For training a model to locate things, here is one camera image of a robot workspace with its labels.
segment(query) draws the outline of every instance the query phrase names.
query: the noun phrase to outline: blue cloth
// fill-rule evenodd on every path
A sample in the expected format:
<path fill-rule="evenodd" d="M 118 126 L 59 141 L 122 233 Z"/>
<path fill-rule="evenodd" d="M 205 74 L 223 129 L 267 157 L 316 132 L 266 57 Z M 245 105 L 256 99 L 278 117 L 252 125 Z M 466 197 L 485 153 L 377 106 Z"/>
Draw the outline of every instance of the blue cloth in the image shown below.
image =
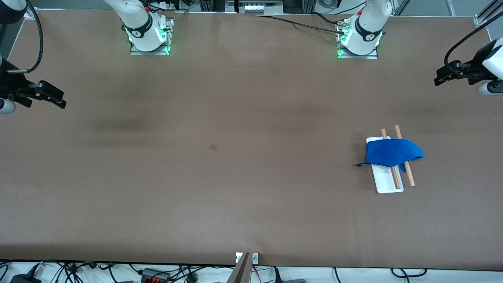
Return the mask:
<path fill-rule="evenodd" d="M 377 164 L 387 167 L 400 165 L 400 169 L 405 172 L 405 161 L 421 159 L 425 156 L 423 151 L 413 142 L 402 139 L 380 139 L 369 141 L 367 144 L 367 157 L 365 162 L 357 164 Z"/>

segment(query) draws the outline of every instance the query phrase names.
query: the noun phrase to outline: brown table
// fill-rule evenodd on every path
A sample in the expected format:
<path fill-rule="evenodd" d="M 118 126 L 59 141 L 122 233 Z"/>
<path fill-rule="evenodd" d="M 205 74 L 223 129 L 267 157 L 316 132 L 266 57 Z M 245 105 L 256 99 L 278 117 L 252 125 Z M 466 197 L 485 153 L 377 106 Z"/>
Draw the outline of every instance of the brown table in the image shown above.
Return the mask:
<path fill-rule="evenodd" d="M 68 105 L 0 117 L 1 258 L 502 269 L 503 99 L 433 85 L 471 18 L 391 18 L 379 59 L 351 60 L 255 16 L 186 15 L 170 56 L 129 56 L 113 11 L 40 17 L 27 77 Z M 27 21 L 11 62 L 37 52 Z M 353 165 L 395 124 L 426 156 L 381 195 Z"/>

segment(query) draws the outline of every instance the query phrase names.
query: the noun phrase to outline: white tray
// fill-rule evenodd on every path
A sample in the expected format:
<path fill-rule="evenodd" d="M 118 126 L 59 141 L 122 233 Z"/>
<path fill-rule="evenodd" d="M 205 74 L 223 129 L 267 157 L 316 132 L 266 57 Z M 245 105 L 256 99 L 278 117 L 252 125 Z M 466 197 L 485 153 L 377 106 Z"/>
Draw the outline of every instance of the white tray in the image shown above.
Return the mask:
<path fill-rule="evenodd" d="M 380 139 L 382 139 L 381 136 L 368 137 L 367 143 Z M 374 173 L 374 180 L 378 193 L 403 192 L 403 183 L 398 166 L 393 167 L 393 170 L 395 170 L 396 176 L 398 176 L 398 182 L 400 183 L 399 189 L 395 188 L 395 182 L 393 181 L 393 175 L 389 167 L 372 164 L 372 172 Z"/>

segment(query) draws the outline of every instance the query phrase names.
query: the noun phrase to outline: wooden stick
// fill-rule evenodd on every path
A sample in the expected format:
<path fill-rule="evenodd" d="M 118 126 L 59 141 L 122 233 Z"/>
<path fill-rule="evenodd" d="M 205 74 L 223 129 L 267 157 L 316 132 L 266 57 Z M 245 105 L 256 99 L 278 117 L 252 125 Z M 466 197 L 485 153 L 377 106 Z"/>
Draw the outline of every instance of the wooden stick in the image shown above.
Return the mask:
<path fill-rule="evenodd" d="M 400 127 L 395 125 L 396 137 L 402 138 L 402 133 L 400 132 Z M 405 161 L 405 170 L 407 171 L 407 178 L 409 179 L 409 184 L 411 187 L 415 187 L 414 177 L 412 177 L 412 170 L 410 169 L 409 161 Z"/>
<path fill-rule="evenodd" d="M 383 139 L 388 139 L 388 135 L 386 134 L 386 129 L 381 129 L 381 134 Z M 396 175 L 396 171 L 394 167 L 391 167 L 391 174 L 393 175 L 393 181 L 395 182 L 395 188 L 397 190 L 400 189 L 400 182 L 398 181 L 398 176 Z"/>

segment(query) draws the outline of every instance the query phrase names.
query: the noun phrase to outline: red wire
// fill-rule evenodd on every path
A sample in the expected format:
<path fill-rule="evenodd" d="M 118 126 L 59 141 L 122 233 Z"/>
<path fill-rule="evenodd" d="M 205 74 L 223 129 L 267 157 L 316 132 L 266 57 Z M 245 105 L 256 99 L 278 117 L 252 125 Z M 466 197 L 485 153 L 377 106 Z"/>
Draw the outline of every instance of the red wire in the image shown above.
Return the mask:
<path fill-rule="evenodd" d="M 255 270 L 255 274 L 257 275 L 257 278 L 259 279 L 259 282 L 262 283 L 262 280 L 260 280 L 260 275 L 255 266 L 253 267 L 253 270 Z"/>

